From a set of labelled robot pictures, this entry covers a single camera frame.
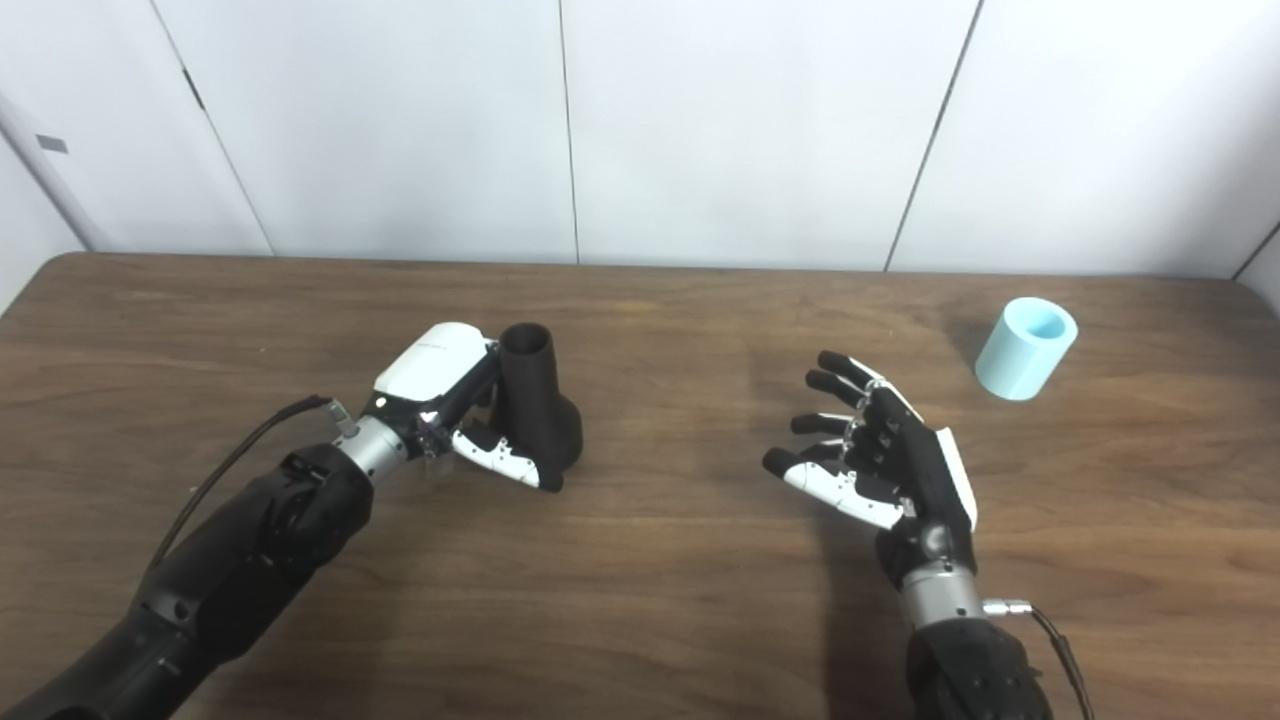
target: black robotic arm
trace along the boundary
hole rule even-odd
[[[492,427],[462,424],[490,400]],[[321,405],[311,398],[280,416]],[[375,486],[401,465],[457,451],[556,492],[582,450],[577,409],[557,386],[550,333],[535,324],[513,325],[497,342],[461,323],[435,325],[379,375],[358,420],[329,407],[337,439],[291,452],[166,552],[175,524],[124,618],[0,720],[169,717],[342,551],[369,521]]]

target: white wall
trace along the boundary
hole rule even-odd
[[[0,135],[0,311],[46,260],[83,250]]]
[[[584,263],[881,269],[973,0],[564,0]]]
[[[0,0],[0,128],[113,250],[1229,277],[1280,220],[1280,3],[987,0],[934,135],[974,6]]]
[[[95,249],[270,251],[148,3],[0,0],[0,114]]]
[[[557,0],[160,0],[282,255],[576,259]]]
[[[1272,238],[1262,249],[1240,273],[1240,282],[1256,290],[1280,315],[1280,240]]]
[[[895,270],[1225,278],[1280,220],[1280,3],[989,0]]]

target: connector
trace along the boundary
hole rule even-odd
[[[351,419],[351,414],[342,406],[342,402],[333,400],[325,405],[325,410],[329,411],[329,418],[333,419],[333,423],[338,425],[338,432],[342,433],[342,437],[349,439],[356,437],[360,432],[360,428],[356,427],[356,421]]]
[[[991,597],[982,601],[982,610],[988,618],[1004,618],[1005,615],[1030,615],[1034,607],[1025,600]]]

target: robot finger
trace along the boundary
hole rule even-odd
[[[867,393],[835,373],[826,370],[809,370],[804,377],[804,384],[829,395],[835,395],[845,405],[861,410],[867,405]]]
[[[829,413],[810,413],[797,415],[791,419],[791,432],[797,436],[827,433],[829,436],[844,436],[849,424],[854,421],[852,415],[832,415]]]
[[[863,392],[868,392],[874,383],[884,382],[884,375],[847,355],[832,352],[831,350],[823,350],[818,354],[818,366],[845,378]]]
[[[810,445],[809,447],[800,451],[800,457],[810,462],[844,460],[845,439],[844,438],[824,439],[819,443]]]

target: black fingertip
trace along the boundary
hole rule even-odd
[[[797,436],[806,436],[809,433],[818,432],[817,423],[813,421],[814,415],[797,415],[791,418],[791,432]]]
[[[762,464],[765,470],[773,473],[778,478],[782,478],[787,474],[787,470],[800,465],[801,462],[804,462],[804,460],[795,452],[774,447],[764,454],[764,461]]]
[[[844,374],[850,368],[849,356],[831,350],[818,354],[818,366],[836,374]]]
[[[832,383],[835,382],[836,378],[824,370],[809,370],[804,374],[804,384],[812,387],[813,389],[832,392]]]
[[[544,489],[547,492],[559,492],[564,488],[564,474],[563,473],[543,473],[541,468],[538,470],[538,489]]]

